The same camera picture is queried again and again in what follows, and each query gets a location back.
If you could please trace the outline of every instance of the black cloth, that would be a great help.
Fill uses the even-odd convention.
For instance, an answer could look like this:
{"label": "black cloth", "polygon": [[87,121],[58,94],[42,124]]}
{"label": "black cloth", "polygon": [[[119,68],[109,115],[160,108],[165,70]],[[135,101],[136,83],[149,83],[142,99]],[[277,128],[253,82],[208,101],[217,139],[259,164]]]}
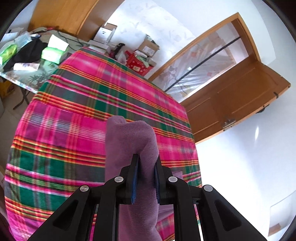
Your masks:
{"label": "black cloth", "polygon": [[12,56],[4,65],[3,70],[10,70],[15,63],[33,63],[41,58],[42,50],[47,43],[43,43],[39,38],[33,39],[22,47],[16,55]]}

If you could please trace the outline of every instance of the door hinge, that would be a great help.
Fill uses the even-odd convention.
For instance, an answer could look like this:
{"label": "door hinge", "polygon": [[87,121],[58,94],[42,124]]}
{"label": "door hinge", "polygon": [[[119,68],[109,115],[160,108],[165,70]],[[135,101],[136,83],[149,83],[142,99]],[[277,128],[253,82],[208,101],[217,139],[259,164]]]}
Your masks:
{"label": "door hinge", "polygon": [[277,92],[274,92],[274,94],[276,95],[276,98],[278,98],[278,97],[279,97],[279,94],[278,94]]}
{"label": "door hinge", "polygon": [[231,125],[234,124],[235,122],[236,122],[235,119],[227,119],[227,120],[224,122],[224,124],[223,124],[223,126],[222,126],[222,129],[225,129],[225,128],[231,126]]}

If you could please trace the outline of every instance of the door frame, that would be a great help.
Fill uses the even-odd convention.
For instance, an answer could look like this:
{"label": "door frame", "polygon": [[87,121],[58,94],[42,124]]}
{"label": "door frame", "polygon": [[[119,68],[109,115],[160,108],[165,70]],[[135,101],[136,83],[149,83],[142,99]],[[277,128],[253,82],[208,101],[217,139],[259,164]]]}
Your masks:
{"label": "door frame", "polygon": [[247,50],[249,56],[253,56],[256,60],[261,62],[260,55],[258,49],[255,45],[255,41],[246,25],[241,15],[237,12],[222,22],[216,24],[202,35],[198,36],[192,42],[190,42],[187,46],[181,49],[178,53],[176,53],[169,61],[167,61],[163,66],[161,66],[151,77],[148,79],[149,82],[152,82],[156,79],[162,72],[164,72],[173,62],[175,62],[179,57],[185,54],[190,48],[194,45],[198,44],[200,41],[208,37],[210,34],[216,32],[218,29],[222,28],[224,25],[232,23],[236,31],[238,32],[241,40]]}

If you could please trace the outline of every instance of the plaid blanket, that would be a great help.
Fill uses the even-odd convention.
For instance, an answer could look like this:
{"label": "plaid blanket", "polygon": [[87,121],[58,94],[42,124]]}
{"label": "plaid blanket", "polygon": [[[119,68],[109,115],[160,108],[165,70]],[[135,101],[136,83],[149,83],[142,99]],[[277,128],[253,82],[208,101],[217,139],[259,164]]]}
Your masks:
{"label": "plaid blanket", "polygon": [[[17,241],[27,240],[79,186],[104,183],[105,128],[112,115],[147,122],[162,164],[201,186],[184,108],[126,66],[83,48],[41,87],[17,127],[5,172],[6,209]],[[157,230],[173,240],[173,215]]]}

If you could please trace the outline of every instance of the green package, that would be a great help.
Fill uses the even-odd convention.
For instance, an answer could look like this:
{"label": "green package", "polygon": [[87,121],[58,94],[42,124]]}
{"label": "green package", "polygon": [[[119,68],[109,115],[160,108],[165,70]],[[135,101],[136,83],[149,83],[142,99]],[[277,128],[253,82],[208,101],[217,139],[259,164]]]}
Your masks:
{"label": "green package", "polygon": [[17,45],[11,44],[0,53],[0,64],[3,65],[8,61],[13,55],[17,53]]}
{"label": "green package", "polygon": [[148,64],[148,62],[147,62],[147,59],[143,58],[143,57],[140,56],[140,55],[137,55],[136,58],[137,58],[138,60],[142,61],[146,68],[149,67],[149,64]]}
{"label": "green package", "polygon": [[42,59],[54,62],[56,64],[60,64],[64,57],[65,51],[52,47],[46,47],[45,49],[43,49],[41,54]]}

